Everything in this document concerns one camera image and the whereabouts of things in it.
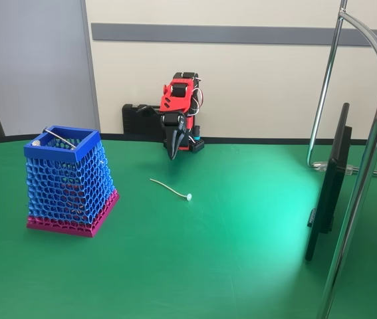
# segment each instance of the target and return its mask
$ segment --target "black table edge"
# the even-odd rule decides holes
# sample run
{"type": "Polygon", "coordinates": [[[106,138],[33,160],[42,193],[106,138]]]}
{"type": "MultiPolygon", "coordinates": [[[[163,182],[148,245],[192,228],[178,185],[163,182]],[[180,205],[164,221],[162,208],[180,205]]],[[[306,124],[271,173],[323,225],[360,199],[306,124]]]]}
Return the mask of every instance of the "black table edge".
{"type": "MultiPolygon", "coordinates": [[[[0,143],[33,140],[38,134],[12,135],[0,137],[0,143]]],[[[101,134],[102,140],[162,142],[154,136],[133,134],[101,134]]],[[[276,145],[308,145],[308,138],[202,138],[207,144],[276,144],[276,145]]],[[[332,145],[332,138],[318,138],[316,145],[332,145]]],[[[366,145],[366,140],[352,140],[351,145],[366,145]]]]}

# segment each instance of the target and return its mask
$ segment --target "green table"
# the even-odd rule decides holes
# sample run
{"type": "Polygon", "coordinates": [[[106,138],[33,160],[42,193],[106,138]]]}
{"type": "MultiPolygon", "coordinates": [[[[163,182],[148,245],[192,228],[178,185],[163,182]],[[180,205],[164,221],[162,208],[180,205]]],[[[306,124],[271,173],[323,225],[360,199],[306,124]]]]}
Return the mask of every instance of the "green table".
{"type": "MultiPolygon", "coordinates": [[[[307,264],[324,177],[306,168],[307,145],[210,144],[170,161],[157,143],[106,140],[121,198],[88,239],[26,229],[25,143],[0,144],[0,318],[315,318],[355,177],[307,264]]],[[[377,318],[377,178],[331,318],[377,318]]]]}

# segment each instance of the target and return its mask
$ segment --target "monitor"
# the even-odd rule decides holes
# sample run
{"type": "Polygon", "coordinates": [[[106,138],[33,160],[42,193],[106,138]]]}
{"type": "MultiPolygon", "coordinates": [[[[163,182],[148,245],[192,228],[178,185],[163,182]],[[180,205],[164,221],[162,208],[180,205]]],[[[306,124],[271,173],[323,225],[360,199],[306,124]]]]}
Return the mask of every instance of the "monitor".
{"type": "Polygon", "coordinates": [[[326,174],[321,187],[317,207],[311,211],[308,226],[311,227],[305,259],[313,259],[319,233],[327,234],[332,229],[333,215],[342,188],[348,161],[352,128],[346,126],[349,103],[343,104],[336,134],[334,135],[326,174]]]}

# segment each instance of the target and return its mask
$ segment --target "cable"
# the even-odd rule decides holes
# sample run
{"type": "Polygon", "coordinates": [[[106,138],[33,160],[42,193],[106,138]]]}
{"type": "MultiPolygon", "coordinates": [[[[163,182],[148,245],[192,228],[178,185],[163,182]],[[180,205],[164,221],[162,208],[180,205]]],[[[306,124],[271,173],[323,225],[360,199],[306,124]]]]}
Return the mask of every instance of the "cable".
{"type": "Polygon", "coordinates": [[[164,185],[161,181],[156,181],[155,179],[152,179],[152,178],[150,178],[150,181],[153,181],[154,183],[157,183],[157,184],[160,184],[161,186],[166,187],[170,191],[173,191],[176,195],[181,196],[181,197],[185,197],[188,201],[191,201],[191,198],[193,198],[193,196],[191,194],[182,195],[182,194],[178,193],[177,191],[173,190],[169,186],[164,185]]]}
{"type": "Polygon", "coordinates": [[[191,110],[195,110],[195,113],[194,114],[188,114],[187,116],[195,116],[200,111],[200,108],[203,105],[203,101],[204,101],[203,91],[200,88],[194,88],[193,92],[196,91],[196,90],[199,90],[199,92],[200,92],[201,103],[199,103],[199,101],[197,101],[197,98],[193,97],[194,102],[197,104],[197,108],[190,108],[191,110]]]}
{"type": "Polygon", "coordinates": [[[195,90],[199,90],[199,92],[200,92],[200,97],[201,97],[201,103],[200,103],[200,106],[202,106],[202,105],[203,105],[203,101],[204,101],[203,91],[202,91],[200,88],[194,88],[193,93],[194,93],[195,90]]]}

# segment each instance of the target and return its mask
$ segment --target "3d printed basket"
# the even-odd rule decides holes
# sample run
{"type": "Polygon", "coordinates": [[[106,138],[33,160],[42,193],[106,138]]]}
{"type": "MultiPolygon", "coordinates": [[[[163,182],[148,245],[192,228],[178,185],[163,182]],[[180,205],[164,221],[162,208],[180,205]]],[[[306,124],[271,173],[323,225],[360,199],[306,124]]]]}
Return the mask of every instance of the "3d printed basket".
{"type": "Polygon", "coordinates": [[[27,227],[93,237],[119,199],[100,134],[62,126],[48,131],[53,134],[42,133],[24,147],[27,227]]]}

